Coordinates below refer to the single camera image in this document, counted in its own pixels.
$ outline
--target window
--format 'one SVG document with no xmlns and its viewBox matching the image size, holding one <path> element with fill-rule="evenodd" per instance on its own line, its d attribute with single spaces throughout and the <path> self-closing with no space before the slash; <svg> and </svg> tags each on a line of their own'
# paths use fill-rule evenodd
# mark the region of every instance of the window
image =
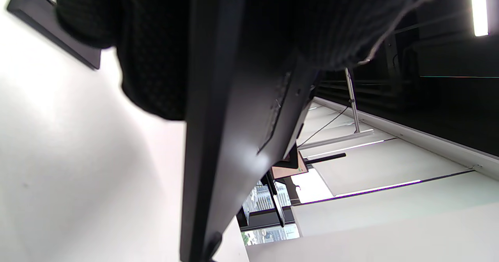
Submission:
<svg viewBox="0 0 499 262">
<path fill-rule="evenodd" d="M 279 226 L 241 232 L 241 235 L 246 246 L 272 243 L 274 241 L 285 241 L 287 239 L 297 239 L 300 237 L 296 224 L 289 224 L 284 228 Z"/>
<path fill-rule="evenodd" d="M 313 166 L 309 167 L 308 173 L 293 175 L 291 179 L 296 185 L 296 192 L 302 204 L 333 198 L 333 194 Z"/>
<path fill-rule="evenodd" d="M 278 200 L 282 207 L 291 205 L 291 200 L 287 193 L 286 185 L 276 182 L 276 188 L 278 191 Z M 266 209 L 273 209 L 274 204 L 271 199 L 271 193 L 269 188 L 264 186 L 262 182 L 258 181 L 257 185 L 249 193 L 243 206 L 247 208 L 249 212 L 264 211 Z"/>
</svg>

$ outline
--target black bar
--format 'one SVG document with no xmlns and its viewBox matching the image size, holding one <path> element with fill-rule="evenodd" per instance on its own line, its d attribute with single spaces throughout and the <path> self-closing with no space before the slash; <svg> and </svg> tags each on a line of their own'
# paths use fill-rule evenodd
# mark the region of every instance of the black bar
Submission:
<svg viewBox="0 0 499 262">
<path fill-rule="evenodd" d="M 294 216 L 291 207 L 282 207 L 285 216 L 285 224 L 293 224 Z M 249 225 L 241 227 L 241 232 L 258 230 L 262 228 L 279 226 L 279 218 L 273 209 L 267 209 L 260 212 L 251 212 L 249 214 Z"/>
<path fill-rule="evenodd" d="M 332 155 L 332 156 L 322 157 L 322 158 L 319 158 L 319 159 L 307 159 L 305 161 L 305 164 L 306 165 L 311 165 L 311 164 L 320 163 L 322 161 L 331 161 L 332 159 L 339 159 L 339 158 L 342 158 L 342 157 L 346 157 L 346 154 L 345 153 L 341 153 L 341 154 L 336 154 L 336 155 Z"/>
<path fill-rule="evenodd" d="M 99 69 L 101 50 L 84 45 L 69 36 L 59 26 L 54 6 L 55 3 L 52 0 L 10 0 L 7 11 L 30 25 L 86 66 Z"/>
<path fill-rule="evenodd" d="M 296 144 L 317 70 L 293 0 L 192 0 L 180 260 L 209 260 L 255 183 Z"/>
</svg>

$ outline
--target black bracket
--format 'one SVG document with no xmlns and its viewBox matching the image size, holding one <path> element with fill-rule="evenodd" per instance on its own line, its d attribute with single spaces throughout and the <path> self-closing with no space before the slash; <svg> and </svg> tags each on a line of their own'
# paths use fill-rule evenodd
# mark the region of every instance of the black bracket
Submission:
<svg viewBox="0 0 499 262">
<path fill-rule="evenodd" d="M 208 243 L 205 250 L 205 262 L 215 262 L 213 260 L 213 256 L 217 253 L 220 245 L 221 245 L 222 235 L 220 232 L 216 232 L 213 234 L 210 242 Z"/>
</svg>

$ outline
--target knit fabric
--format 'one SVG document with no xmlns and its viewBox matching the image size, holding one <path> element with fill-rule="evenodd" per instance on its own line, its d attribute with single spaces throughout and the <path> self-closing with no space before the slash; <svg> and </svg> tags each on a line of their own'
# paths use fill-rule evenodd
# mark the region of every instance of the knit fabric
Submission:
<svg viewBox="0 0 499 262">
<path fill-rule="evenodd" d="M 337 70 L 366 58 L 417 0 L 296 0 L 294 45 Z M 125 94 L 168 120 L 186 114 L 189 0 L 57 0 L 61 26 L 81 42 L 116 46 Z"/>
</svg>

